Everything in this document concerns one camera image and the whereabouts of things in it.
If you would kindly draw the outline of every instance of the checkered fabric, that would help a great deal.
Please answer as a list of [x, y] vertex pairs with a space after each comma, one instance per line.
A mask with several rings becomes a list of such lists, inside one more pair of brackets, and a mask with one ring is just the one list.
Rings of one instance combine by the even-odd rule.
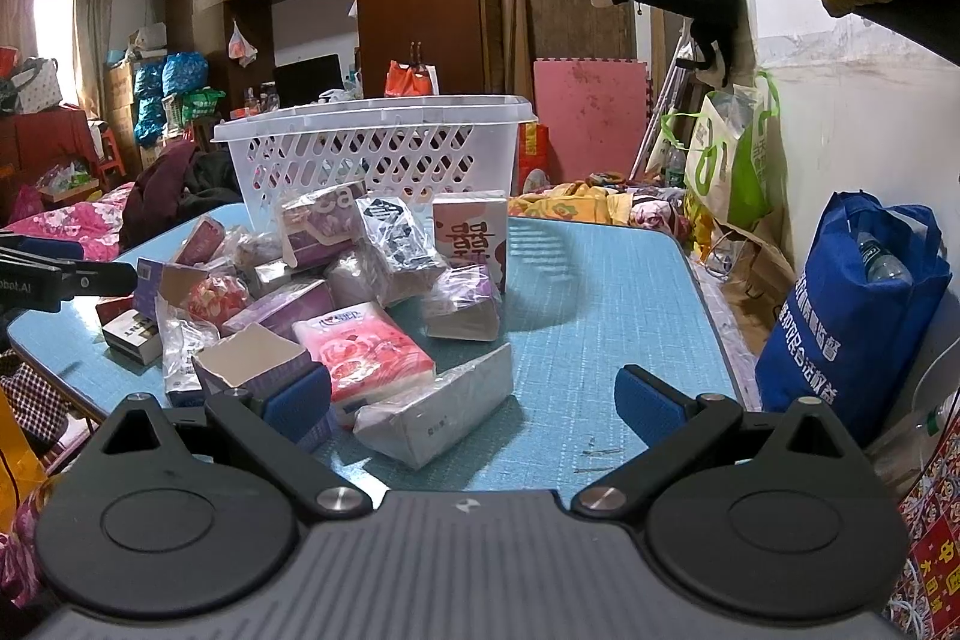
[[7, 396], [14, 420], [24, 432], [52, 446], [66, 432], [68, 421], [64, 400], [13, 351], [0, 354], [0, 372], [3, 372], [0, 389]]

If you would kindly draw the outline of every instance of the blue plastic bag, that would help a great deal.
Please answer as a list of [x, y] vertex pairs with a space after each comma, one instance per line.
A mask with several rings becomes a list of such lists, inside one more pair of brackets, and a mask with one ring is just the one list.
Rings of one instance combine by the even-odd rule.
[[[913, 276], [867, 282], [856, 243], [873, 234]], [[765, 410], [819, 396], [861, 445], [880, 432], [947, 290], [940, 228], [928, 207], [885, 209], [870, 194], [834, 194], [806, 268], [757, 362]]]
[[136, 98], [148, 98], [163, 95], [163, 64], [147, 63], [141, 66], [133, 80], [133, 95]]
[[167, 124], [163, 111], [163, 100], [158, 95], [141, 98], [137, 111], [136, 125], [133, 126], [133, 138], [141, 148], [152, 148]]
[[206, 86], [208, 65], [198, 52], [175, 52], [163, 65], [163, 95], [180, 95]]

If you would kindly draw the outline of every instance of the window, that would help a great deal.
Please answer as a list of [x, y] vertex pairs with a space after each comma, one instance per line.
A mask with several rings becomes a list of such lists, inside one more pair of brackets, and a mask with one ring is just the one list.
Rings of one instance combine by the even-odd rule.
[[56, 60], [56, 79], [64, 101], [77, 103], [73, 76], [73, 0], [34, 0], [37, 54]]

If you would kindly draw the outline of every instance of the bed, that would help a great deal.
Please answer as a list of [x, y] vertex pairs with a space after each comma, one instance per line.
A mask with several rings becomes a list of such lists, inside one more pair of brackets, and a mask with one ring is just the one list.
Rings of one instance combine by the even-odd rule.
[[122, 185], [99, 201], [82, 201], [59, 210], [32, 215], [7, 226], [8, 231], [37, 239], [80, 242], [86, 261], [113, 261], [120, 254], [123, 208], [133, 183]]

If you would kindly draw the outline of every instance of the red plastic stool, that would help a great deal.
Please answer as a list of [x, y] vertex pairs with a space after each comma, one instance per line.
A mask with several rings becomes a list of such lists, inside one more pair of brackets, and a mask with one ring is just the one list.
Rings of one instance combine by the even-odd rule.
[[104, 157], [97, 165], [97, 177], [101, 186], [107, 182], [109, 172], [120, 172], [121, 177], [127, 176], [126, 167], [123, 165], [123, 159], [120, 157], [120, 150], [117, 148], [116, 138], [109, 127], [100, 132], [101, 139], [104, 140]]

